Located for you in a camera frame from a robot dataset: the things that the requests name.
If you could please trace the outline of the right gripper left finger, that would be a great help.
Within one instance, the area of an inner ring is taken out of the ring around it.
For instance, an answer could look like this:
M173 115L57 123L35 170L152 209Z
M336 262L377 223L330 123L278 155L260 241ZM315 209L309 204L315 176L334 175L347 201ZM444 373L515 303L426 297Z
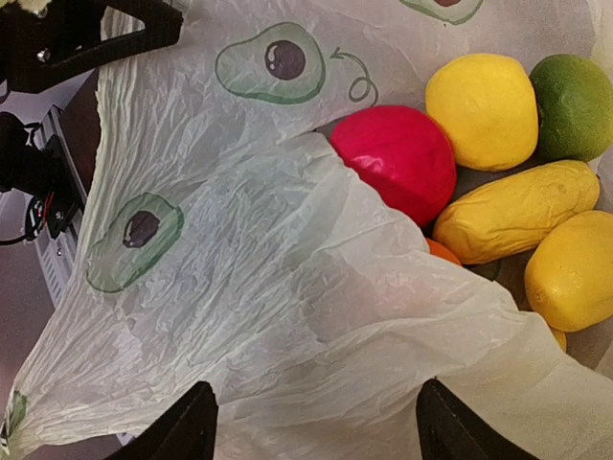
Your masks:
M107 460L212 460L218 405L212 386L195 383L150 427Z

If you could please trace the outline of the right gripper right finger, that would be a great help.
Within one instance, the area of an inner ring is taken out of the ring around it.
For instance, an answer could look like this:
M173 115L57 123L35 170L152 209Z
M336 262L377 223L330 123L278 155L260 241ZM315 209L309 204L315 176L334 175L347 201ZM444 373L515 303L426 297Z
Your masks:
M423 384L416 418L423 459L536 460L495 431L438 379Z

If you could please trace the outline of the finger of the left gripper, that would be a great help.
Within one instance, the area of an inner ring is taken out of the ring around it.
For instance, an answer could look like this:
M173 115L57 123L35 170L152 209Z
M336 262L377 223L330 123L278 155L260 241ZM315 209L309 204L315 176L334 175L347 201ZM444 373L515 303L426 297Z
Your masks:
M106 11L143 23L102 38ZM45 91L116 60L178 42L183 14L167 1L3 1L1 82L8 91Z

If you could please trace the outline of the light green plastic bag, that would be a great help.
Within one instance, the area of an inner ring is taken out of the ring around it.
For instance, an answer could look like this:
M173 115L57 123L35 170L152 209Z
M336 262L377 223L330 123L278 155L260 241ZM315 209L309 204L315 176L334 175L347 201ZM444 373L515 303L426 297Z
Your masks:
M1 455L145 430L196 381L219 459L416 459L439 378L541 459L612 455L612 371L563 353L320 132L419 105L490 51L612 66L608 1L187 1L178 44L100 71L75 268L15 377Z

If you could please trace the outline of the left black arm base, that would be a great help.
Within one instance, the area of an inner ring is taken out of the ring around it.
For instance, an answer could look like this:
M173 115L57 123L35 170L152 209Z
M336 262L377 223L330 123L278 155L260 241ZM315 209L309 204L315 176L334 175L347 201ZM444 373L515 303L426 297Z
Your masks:
M56 133L38 148L34 136L40 129L40 123L24 124L10 112L1 113L1 191L22 192L31 197L27 212L38 209L34 221L25 218L24 233L2 240L3 246L32 242L43 229L55 240L68 231L77 211L84 209L68 149Z

